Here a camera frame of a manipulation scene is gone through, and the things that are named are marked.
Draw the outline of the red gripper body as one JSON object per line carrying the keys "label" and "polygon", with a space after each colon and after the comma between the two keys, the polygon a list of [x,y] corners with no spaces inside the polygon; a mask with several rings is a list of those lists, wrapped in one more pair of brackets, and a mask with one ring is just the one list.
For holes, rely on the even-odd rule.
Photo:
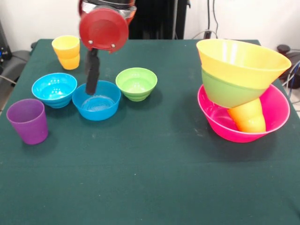
{"label": "red gripper body", "polygon": [[98,49],[113,53],[127,42],[130,23],[131,17],[124,18],[114,9],[96,8],[81,15],[80,39],[88,50]]}

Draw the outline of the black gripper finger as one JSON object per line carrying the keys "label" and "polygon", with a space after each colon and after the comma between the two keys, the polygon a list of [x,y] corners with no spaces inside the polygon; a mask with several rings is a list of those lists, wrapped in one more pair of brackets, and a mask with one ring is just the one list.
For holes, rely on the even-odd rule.
{"label": "black gripper finger", "polygon": [[85,92],[88,95],[94,95],[99,78],[100,59],[98,58],[98,49],[88,50],[85,61],[85,73],[87,75]]}

